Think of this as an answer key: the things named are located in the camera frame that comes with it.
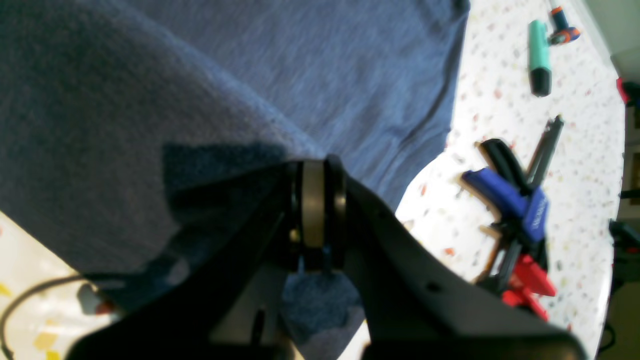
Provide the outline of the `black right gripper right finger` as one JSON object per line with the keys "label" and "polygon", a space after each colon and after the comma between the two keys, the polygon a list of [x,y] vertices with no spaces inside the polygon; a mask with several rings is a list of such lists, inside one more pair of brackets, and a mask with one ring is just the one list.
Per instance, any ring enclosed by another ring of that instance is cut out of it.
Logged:
{"label": "black right gripper right finger", "polygon": [[361,296],[370,344],[364,360],[585,360],[566,330],[505,305],[425,250],[387,205],[324,160],[338,209],[343,272]]}

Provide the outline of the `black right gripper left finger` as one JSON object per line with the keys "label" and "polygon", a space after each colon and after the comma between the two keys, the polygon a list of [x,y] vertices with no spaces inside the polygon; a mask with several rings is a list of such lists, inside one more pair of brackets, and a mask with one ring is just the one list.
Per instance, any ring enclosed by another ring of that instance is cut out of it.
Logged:
{"label": "black right gripper left finger", "polygon": [[301,164],[286,162],[174,194],[177,239],[215,249],[179,285],[78,340],[69,360],[291,360],[278,330],[297,268]]}

